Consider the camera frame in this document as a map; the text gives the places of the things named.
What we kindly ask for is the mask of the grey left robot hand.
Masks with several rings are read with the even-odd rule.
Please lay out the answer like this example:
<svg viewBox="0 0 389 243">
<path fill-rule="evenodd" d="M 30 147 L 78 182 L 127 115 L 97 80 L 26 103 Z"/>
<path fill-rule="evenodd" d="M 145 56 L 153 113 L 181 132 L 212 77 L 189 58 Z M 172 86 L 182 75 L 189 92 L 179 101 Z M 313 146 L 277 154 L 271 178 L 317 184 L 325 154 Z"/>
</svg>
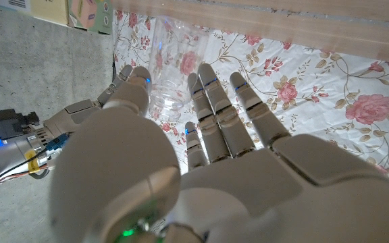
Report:
<svg viewBox="0 0 389 243">
<path fill-rule="evenodd" d="M 57 158 L 49 201 L 58 242 L 389 242 L 389 178 L 317 137 L 292 136 L 239 73 L 230 81 L 256 149 L 212 67 L 188 78 L 201 131 L 187 173 L 146 118 L 136 67 Z"/>
</svg>

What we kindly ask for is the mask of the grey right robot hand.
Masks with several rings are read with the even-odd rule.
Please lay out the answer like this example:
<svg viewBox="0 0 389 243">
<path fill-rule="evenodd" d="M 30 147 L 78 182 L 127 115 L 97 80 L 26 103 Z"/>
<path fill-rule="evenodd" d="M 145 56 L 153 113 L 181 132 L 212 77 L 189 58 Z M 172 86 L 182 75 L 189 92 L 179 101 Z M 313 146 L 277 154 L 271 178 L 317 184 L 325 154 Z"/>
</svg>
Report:
<svg viewBox="0 0 389 243">
<path fill-rule="evenodd" d="M 102 110 L 104 104 L 127 81 L 132 72 L 131 65 L 125 65 L 112 83 L 99 95 L 97 100 L 86 99 L 63 108 L 43 122 L 43 127 L 36 131 L 36 138 L 46 145 L 50 140 L 67 132 L 75 132 L 78 126 L 92 113 Z"/>
</svg>

